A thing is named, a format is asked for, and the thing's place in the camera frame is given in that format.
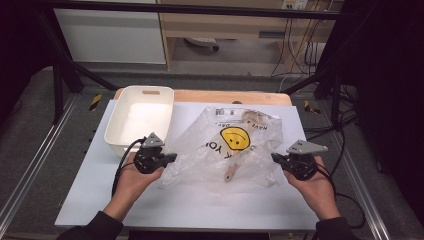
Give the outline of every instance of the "transparent plastic bag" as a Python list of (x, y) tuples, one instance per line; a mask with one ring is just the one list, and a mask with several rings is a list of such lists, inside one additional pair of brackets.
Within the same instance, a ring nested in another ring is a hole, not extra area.
[(279, 117), (243, 108), (207, 107), (167, 146), (178, 154), (161, 177), (161, 187), (196, 183), (222, 192), (242, 185), (276, 183), (271, 152), (283, 141)]

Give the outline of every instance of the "white tabletop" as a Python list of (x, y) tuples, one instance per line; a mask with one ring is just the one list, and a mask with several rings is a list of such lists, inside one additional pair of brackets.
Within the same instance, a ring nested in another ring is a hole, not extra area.
[[(57, 226), (86, 225), (110, 200), (114, 174), (120, 157), (104, 140), (108, 120), (116, 104), (111, 100), (91, 146), (56, 219)], [(234, 107), (230, 104), (175, 102), (167, 141), (180, 136), (207, 106)], [(305, 139), (295, 107), (238, 105), (283, 119), (285, 150), (298, 139)], [(196, 183), (174, 184), (165, 189), (154, 182), (124, 220), (124, 225), (147, 230), (178, 231), (256, 231), (313, 230), (318, 221), (300, 193), (290, 186), (282, 171), (274, 172), (280, 184), (272, 187), (252, 185), (248, 191), (213, 194)]]

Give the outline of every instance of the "smiley face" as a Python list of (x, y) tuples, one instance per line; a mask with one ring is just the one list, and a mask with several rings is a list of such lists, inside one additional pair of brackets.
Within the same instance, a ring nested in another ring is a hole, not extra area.
[(250, 146), (249, 134), (243, 128), (227, 127), (220, 134), (231, 150), (244, 150)]

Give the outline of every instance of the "plastic bin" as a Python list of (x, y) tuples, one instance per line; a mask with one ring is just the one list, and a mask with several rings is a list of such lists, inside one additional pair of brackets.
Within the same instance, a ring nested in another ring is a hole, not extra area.
[(105, 132), (105, 141), (122, 157), (128, 146), (154, 132), (165, 142), (174, 107), (168, 87), (129, 86), (119, 97)]

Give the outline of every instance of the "person's right hand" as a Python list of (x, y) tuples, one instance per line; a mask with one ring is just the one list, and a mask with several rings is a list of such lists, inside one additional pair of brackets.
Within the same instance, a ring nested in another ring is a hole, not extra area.
[[(319, 165), (324, 166), (320, 156), (316, 156), (315, 161)], [(287, 177), (288, 182), (299, 190), (308, 206), (320, 220), (340, 217), (333, 187), (325, 176), (317, 172), (311, 179), (299, 181), (287, 171), (284, 171), (284, 175)]]

